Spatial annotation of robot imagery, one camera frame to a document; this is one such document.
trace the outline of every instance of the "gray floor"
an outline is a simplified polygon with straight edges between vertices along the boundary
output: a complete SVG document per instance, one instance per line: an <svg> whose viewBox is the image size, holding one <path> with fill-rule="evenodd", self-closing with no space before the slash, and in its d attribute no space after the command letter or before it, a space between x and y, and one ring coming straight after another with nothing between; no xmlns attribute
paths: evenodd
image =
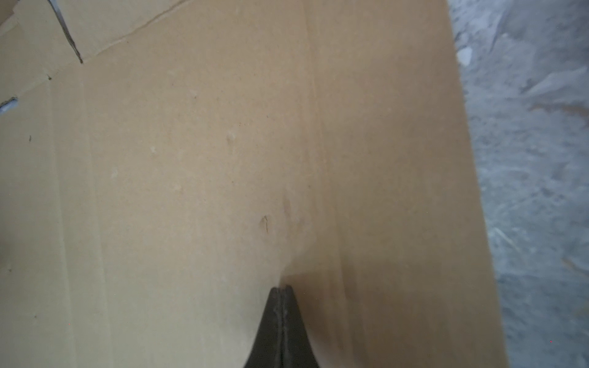
<svg viewBox="0 0 589 368"><path fill-rule="evenodd" d="M589 0L448 2L511 367L589 367Z"/></svg>

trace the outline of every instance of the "brown surface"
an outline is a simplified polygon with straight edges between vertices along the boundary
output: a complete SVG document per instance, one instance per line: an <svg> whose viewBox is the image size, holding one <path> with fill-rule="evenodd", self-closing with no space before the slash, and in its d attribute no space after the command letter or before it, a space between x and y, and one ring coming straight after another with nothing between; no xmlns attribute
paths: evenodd
<svg viewBox="0 0 589 368"><path fill-rule="evenodd" d="M49 1L19 0L14 7L14 14L27 41L35 48L47 77L77 61Z"/></svg>
<svg viewBox="0 0 589 368"><path fill-rule="evenodd" d="M0 23L6 21L12 15L12 9L18 0L0 0Z"/></svg>
<svg viewBox="0 0 589 368"><path fill-rule="evenodd" d="M322 367L505 367L445 6L187 2L52 64L0 117L1 354L241 366L289 283Z"/></svg>
<svg viewBox="0 0 589 368"><path fill-rule="evenodd" d="M82 59L86 60L184 1L59 0L58 5Z"/></svg>
<svg viewBox="0 0 589 368"><path fill-rule="evenodd" d="M1 102L22 96L47 78L20 24L0 36L0 55Z"/></svg>

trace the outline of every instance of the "scuff mark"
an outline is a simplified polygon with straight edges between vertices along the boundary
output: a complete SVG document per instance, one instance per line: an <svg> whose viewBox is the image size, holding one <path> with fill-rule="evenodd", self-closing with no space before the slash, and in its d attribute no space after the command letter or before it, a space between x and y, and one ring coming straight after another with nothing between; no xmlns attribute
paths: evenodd
<svg viewBox="0 0 589 368"><path fill-rule="evenodd" d="M544 110L547 113L561 111L569 116L578 116L585 120L585 127L589 128L589 108L581 104L543 104L537 103L532 105L528 111Z"/></svg>
<svg viewBox="0 0 589 368"><path fill-rule="evenodd" d="M290 200L288 199L286 194L282 197L282 207L284 209L284 214L286 215L286 218L290 221L292 209L290 206Z"/></svg>
<svg viewBox="0 0 589 368"><path fill-rule="evenodd" d="M589 271L584 270L583 268L577 266L575 264L575 262L571 261L570 259L568 259L566 257L561 258L561 260L562 260L562 263L564 263L564 265L567 266L567 268L570 269L571 271L573 271L579 275L589 277Z"/></svg>
<svg viewBox="0 0 589 368"><path fill-rule="evenodd" d="M269 231L268 231L268 215L262 216L262 219L260 220L260 227L262 229L265 229L266 230L266 234L269 234Z"/></svg>
<svg viewBox="0 0 589 368"><path fill-rule="evenodd" d="M515 242L513 240L511 240L507 235L505 235L505 233L503 231L501 231L501 229L499 229L498 227L494 227L493 230L495 231L495 233L497 235L499 235L499 237L501 237L503 240L505 240L505 242L507 244L509 244L517 252L521 261L524 264L527 264L527 262L525 261L524 252L515 244Z"/></svg>
<svg viewBox="0 0 589 368"><path fill-rule="evenodd" d="M227 133L227 146L229 147L230 154L235 153L235 138L236 135L234 132Z"/></svg>
<svg viewBox="0 0 589 368"><path fill-rule="evenodd" d="M497 22L497 27L495 27L495 34L493 34L493 40L491 41L491 47L489 47L489 54L495 48L495 44L497 43L497 40L499 39L499 37L503 33L505 33L505 24L507 23L507 20L509 19L509 16L513 10L513 5L514 5L514 3L511 2L505 8L505 10L503 10L503 13L501 13L501 16L499 18L499 22Z"/></svg>
<svg viewBox="0 0 589 368"><path fill-rule="evenodd" d="M577 84L579 79L587 72L587 67L583 66L575 70L566 70L561 72L552 72L542 79L535 86L530 88L526 96L539 96L549 92L558 91L570 85Z"/></svg>

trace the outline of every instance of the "dirt mark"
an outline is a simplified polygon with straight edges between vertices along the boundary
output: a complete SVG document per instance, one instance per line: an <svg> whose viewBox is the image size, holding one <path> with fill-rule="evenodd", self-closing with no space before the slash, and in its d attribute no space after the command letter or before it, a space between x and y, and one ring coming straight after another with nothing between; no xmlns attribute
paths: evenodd
<svg viewBox="0 0 589 368"><path fill-rule="evenodd" d="M262 216L262 219L260 220L260 228L262 230L265 230L266 234L269 233L269 231L268 231L268 215Z"/></svg>
<svg viewBox="0 0 589 368"><path fill-rule="evenodd" d="M292 209L290 206L290 200L286 194L282 197L282 207L284 208L284 214L286 215L286 218L290 221Z"/></svg>
<svg viewBox="0 0 589 368"><path fill-rule="evenodd" d="M581 104L534 104L528 111L544 110L548 113L561 111L567 115L585 119L585 127L589 128L589 108Z"/></svg>

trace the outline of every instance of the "cardboard box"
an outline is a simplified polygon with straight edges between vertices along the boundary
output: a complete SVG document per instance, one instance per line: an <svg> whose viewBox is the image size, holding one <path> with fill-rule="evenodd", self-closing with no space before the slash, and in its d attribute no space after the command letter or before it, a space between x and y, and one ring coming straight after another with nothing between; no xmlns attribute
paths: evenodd
<svg viewBox="0 0 589 368"><path fill-rule="evenodd" d="M0 27L0 359L505 367L446 3L63 0Z"/></svg>

